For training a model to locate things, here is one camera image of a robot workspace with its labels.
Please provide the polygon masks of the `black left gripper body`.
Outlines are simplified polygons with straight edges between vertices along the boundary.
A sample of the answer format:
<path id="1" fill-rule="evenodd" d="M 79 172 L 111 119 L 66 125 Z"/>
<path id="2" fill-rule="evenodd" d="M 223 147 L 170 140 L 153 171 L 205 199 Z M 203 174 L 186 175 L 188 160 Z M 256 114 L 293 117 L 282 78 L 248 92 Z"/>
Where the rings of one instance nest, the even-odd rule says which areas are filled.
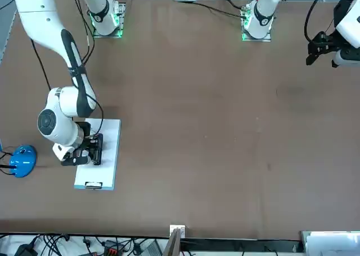
<path id="1" fill-rule="evenodd" d="M 333 52 L 338 50 L 338 46 L 333 40 L 332 35 L 327 35 L 325 32 L 319 32 L 313 39 L 312 42 L 314 43 L 332 43 L 334 45 Z"/>

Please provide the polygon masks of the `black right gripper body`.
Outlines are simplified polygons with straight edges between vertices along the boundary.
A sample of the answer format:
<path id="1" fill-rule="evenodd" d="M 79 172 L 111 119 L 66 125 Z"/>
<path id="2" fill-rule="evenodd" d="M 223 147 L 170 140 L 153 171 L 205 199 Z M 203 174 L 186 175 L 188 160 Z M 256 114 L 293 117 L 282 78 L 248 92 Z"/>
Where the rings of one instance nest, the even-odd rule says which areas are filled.
<path id="1" fill-rule="evenodd" d="M 75 141 L 75 149 L 95 150 L 96 140 L 90 136 L 91 125 L 88 122 L 75 122 L 78 128 L 78 138 Z"/>

